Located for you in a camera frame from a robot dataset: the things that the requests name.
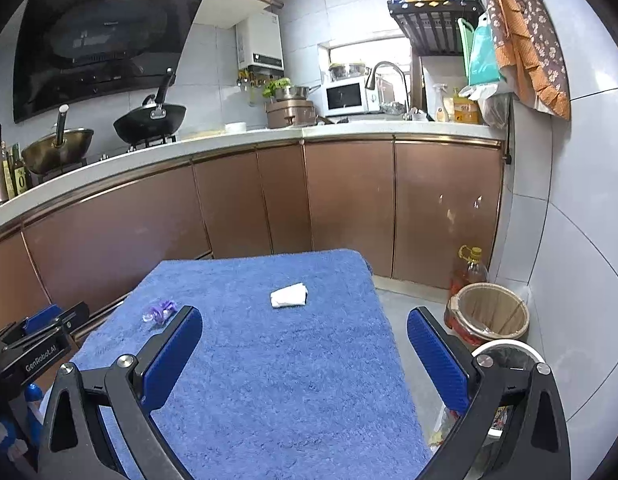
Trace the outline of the white water heater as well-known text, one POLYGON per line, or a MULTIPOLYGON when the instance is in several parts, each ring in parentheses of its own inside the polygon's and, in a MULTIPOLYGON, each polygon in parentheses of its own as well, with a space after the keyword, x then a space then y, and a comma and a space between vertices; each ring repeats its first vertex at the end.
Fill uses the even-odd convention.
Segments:
POLYGON ((251 14, 235 26, 237 64, 240 70, 284 72, 278 16, 269 11, 251 14))

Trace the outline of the chrome kitchen faucet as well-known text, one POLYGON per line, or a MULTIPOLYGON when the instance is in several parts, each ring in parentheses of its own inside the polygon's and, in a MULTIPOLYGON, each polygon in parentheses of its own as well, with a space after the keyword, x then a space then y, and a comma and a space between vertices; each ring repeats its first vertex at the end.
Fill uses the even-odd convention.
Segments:
POLYGON ((366 76, 365 89, 382 114, 398 117, 410 110, 406 76, 394 62, 379 61, 366 76))

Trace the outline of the brown rice cooker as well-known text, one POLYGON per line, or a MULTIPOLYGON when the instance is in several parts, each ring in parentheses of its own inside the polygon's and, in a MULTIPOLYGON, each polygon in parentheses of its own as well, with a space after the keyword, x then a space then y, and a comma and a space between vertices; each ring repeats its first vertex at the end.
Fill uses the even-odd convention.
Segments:
POLYGON ((266 106, 269 129, 314 126, 318 114, 309 100, 284 100, 266 106))

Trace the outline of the brass coloured pot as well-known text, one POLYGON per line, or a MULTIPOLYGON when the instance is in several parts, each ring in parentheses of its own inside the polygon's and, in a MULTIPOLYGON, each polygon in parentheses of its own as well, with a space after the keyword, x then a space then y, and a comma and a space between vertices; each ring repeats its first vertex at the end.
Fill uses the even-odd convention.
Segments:
POLYGON ((55 128, 22 151, 24 166, 37 176, 45 176, 65 166, 83 162, 91 146, 94 130, 66 126, 69 105, 62 104, 57 113, 55 128))

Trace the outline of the yellow detergent bottle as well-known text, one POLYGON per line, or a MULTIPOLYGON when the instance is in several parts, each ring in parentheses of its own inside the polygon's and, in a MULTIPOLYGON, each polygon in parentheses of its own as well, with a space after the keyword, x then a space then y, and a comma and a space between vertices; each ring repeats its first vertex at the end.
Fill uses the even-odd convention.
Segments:
POLYGON ((480 123, 478 103, 460 96, 460 90, 458 90, 458 88, 454 89, 452 108, 454 122, 472 125, 478 125, 480 123))

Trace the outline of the cooking oil bottle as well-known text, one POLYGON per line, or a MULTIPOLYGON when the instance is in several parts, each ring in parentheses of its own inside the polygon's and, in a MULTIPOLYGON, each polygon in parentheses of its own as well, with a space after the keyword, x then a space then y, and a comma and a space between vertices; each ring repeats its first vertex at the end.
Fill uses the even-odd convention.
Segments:
POLYGON ((449 297, 454 296, 467 285, 485 283, 487 279, 488 269, 482 261, 482 249, 468 245, 458 248, 458 261, 452 270, 449 297))

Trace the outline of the steel pot with greens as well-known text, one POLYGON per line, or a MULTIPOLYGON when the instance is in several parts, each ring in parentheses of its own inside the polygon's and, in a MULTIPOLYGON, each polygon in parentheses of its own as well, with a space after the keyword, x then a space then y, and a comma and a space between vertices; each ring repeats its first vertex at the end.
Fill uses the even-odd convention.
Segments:
POLYGON ((292 84, 289 78, 278 78, 269 81, 262 90, 262 96, 265 99, 274 100, 276 102, 288 100, 306 100, 309 94, 320 88, 319 84, 315 86, 296 86, 292 84))

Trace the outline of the white microwave oven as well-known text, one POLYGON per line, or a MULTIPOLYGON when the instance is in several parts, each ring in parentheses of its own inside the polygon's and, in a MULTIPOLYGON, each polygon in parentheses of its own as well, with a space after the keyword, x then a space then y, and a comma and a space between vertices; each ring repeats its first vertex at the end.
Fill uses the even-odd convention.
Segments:
POLYGON ((323 84, 324 116, 379 113, 379 94, 376 90, 367 89, 365 84, 365 76, 323 84))

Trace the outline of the orange patterned apron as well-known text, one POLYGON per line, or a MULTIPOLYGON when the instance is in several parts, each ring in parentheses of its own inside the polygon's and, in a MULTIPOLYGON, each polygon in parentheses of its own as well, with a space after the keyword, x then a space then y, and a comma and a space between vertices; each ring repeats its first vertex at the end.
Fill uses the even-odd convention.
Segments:
POLYGON ((538 112, 571 118, 563 50, 543 0, 484 0, 495 62, 517 99, 538 112))

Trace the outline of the purple candy wrapper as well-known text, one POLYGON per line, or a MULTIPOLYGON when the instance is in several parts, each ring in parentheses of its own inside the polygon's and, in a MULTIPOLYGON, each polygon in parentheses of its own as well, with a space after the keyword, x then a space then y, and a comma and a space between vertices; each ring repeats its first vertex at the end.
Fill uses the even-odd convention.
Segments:
POLYGON ((142 319, 144 323, 152 323, 155 325, 164 325, 169 321, 169 318, 175 314, 178 309, 176 304, 172 300, 164 300, 159 304, 154 304, 149 307, 143 314, 142 319))

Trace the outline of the brown kitchen cabinets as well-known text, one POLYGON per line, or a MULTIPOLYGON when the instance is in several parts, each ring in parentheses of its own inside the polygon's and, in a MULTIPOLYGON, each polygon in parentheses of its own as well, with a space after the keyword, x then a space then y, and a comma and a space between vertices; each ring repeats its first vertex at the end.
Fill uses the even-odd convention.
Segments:
POLYGON ((0 207, 0 328, 50 304, 116 304, 161 261, 348 248, 375 274, 447 288, 490 254, 499 142, 273 133, 100 162, 0 207))

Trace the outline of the olive oil bottle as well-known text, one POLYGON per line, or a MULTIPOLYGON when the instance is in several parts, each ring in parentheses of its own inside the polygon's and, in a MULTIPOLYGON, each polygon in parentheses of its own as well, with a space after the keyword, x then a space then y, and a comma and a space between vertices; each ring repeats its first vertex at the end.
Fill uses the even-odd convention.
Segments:
POLYGON ((12 146, 13 157, 13 173, 17 195, 24 194, 29 189, 29 177, 24 160, 21 157, 20 147, 18 143, 12 146))

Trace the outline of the black wok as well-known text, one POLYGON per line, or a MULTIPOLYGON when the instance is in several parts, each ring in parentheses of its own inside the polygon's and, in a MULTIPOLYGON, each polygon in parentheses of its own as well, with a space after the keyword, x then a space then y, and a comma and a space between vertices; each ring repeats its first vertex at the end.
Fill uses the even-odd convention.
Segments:
POLYGON ((114 122, 118 137, 133 146, 161 139, 166 143, 184 122, 186 107, 166 102, 167 90, 172 83, 174 70, 169 67, 162 76, 156 94, 146 96, 142 105, 130 110, 114 122))

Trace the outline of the wicker waste basket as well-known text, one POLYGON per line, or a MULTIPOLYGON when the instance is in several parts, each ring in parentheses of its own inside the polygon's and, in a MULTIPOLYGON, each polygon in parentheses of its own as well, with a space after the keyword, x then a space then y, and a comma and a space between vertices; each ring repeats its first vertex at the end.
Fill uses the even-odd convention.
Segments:
POLYGON ((525 301, 491 283, 463 287, 448 300, 443 319, 469 349, 501 339, 524 340, 530 325, 525 301))

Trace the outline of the white spray bottle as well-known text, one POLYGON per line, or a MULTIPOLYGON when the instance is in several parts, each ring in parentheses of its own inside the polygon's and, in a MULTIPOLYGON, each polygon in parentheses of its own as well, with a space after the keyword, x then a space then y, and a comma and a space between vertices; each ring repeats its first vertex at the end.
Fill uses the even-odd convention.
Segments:
POLYGON ((446 110, 446 106, 444 105, 444 98, 446 97, 446 84, 433 84, 432 88, 434 88, 435 96, 436 96, 436 121, 437 122, 448 122, 449 114, 446 110))

